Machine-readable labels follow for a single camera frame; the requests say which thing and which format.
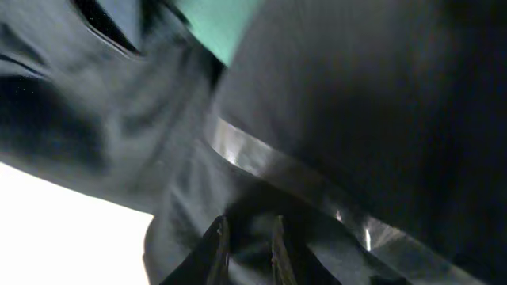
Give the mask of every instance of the white background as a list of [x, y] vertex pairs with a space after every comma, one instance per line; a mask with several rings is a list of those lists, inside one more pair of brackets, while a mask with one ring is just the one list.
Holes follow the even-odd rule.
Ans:
[[151, 219], [0, 163], [0, 284], [148, 284]]

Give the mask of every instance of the dark clothing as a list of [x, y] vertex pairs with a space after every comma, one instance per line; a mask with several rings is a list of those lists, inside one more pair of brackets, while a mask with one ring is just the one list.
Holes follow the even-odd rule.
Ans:
[[0, 3], [1, 159], [155, 213], [153, 284], [219, 216], [232, 283], [271, 283], [280, 215], [340, 283], [400, 278], [339, 221], [220, 157], [216, 118], [480, 279], [507, 280], [500, 2], [267, 1], [216, 91], [220, 65], [168, 9], [146, 21], [142, 47], [115, 47], [64, 3]]

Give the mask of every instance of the reflective strip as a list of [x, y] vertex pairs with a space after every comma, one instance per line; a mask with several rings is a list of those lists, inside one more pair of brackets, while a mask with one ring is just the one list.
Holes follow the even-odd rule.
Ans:
[[225, 120], [217, 119], [209, 142], [232, 165], [335, 217], [370, 254], [411, 283], [483, 284], [413, 237], [370, 216], [313, 169]]

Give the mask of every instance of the black fabric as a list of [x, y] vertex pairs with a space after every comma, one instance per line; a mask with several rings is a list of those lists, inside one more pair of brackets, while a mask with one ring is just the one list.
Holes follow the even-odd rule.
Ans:
[[206, 230], [199, 245], [161, 285], [207, 284], [226, 285], [229, 256], [229, 226], [225, 217], [218, 217]]
[[504, 283], [507, 43], [492, 7], [505, 4], [266, 2], [219, 115]]
[[[71, 0], [0, 3], [2, 162], [154, 212], [221, 66], [165, 3], [151, 5], [144, 6], [151, 26], [143, 55], [136, 55], [93, 34]], [[111, 31], [110, 21], [95, 24]]]
[[104, 9], [95, 0], [72, 0], [82, 16], [97, 31], [103, 33], [112, 43], [119, 44], [128, 51], [139, 53], [134, 45], [120, 31]]
[[221, 215], [233, 284], [272, 282], [279, 215], [340, 283], [400, 280], [336, 219], [215, 153], [204, 133], [217, 116], [477, 277], [505, 283], [502, 2], [267, 1], [220, 80], [216, 59], [151, 3], [142, 15], [157, 17], [143, 19], [134, 55], [90, 33], [69, 2], [0, 2], [0, 161], [155, 213], [151, 283]]
[[312, 284], [341, 285], [311, 251], [291, 236], [284, 217], [277, 217], [273, 226], [273, 280], [276, 285]]

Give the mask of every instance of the teal shirt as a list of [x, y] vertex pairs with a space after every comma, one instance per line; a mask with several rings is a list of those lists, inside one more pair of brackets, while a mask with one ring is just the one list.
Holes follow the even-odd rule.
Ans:
[[246, 26], [261, 0], [177, 0], [193, 35], [226, 65], [234, 57]]

